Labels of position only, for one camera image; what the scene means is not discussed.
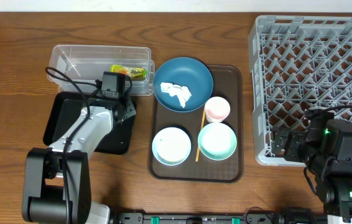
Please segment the wooden chopstick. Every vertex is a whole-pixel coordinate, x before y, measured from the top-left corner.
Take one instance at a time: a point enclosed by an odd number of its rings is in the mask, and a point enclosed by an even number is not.
[[[202,121],[201,121],[201,129],[203,128],[203,123],[205,122],[205,108],[203,109],[203,113],[202,113]],[[195,156],[195,162],[198,162],[198,159],[200,158],[200,146],[198,145],[197,147],[197,156]]]

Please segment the snack package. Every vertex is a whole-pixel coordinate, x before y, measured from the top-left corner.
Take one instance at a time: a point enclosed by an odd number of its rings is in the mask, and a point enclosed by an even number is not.
[[[131,68],[123,65],[112,65],[109,68],[110,72],[122,73],[133,78],[142,77],[145,78],[147,75],[147,70],[144,68]]]

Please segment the plate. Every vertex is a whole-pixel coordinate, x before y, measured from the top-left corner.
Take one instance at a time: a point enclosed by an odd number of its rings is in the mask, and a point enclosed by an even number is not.
[[[190,137],[180,128],[165,128],[152,140],[152,153],[162,164],[181,164],[191,152]]]
[[[161,92],[161,83],[187,86],[192,96],[184,108],[177,96]],[[158,102],[169,110],[190,112],[200,108],[209,100],[213,91],[213,79],[209,69],[200,61],[188,57],[173,58],[162,64],[154,77],[154,95]]]
[[[211,123],[200,131],[198,145],[206,157],[220,161],[233,155],[237,148],[237,137],[229,126]]]

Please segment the wooden table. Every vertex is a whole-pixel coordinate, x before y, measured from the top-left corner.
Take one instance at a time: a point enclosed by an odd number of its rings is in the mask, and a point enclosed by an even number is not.
[[[243,75],[244,176],[239,182],[154,179],[147,171],[154,96],[139,97],[128,153],[94,153],[90,159],[93,200],[118,212],[243,213],[252,206],[300,206],[321,213],[322,203],[302,168],[260,166],[254,158],[247,37],[258,15],[0,13],[0,223],[23,223],[24,161],[32,147],[45,147],[42,136],[57,85],[47,80],[44,68],[58,44],[145,46],[157,68],[187,56],[234,65]]]

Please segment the blue plate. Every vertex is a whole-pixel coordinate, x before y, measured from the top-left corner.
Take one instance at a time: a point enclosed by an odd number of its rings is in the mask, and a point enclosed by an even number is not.
[[[192,96],[182,108],[177,96],[161,92],[161,83],[187,86]],[[176,112],[190,112],[200,108],[209,100],[213,90],[213,79],[209,69],[193,58],[173,58],[162,64],[155,73],[154,95],[162,106]]]

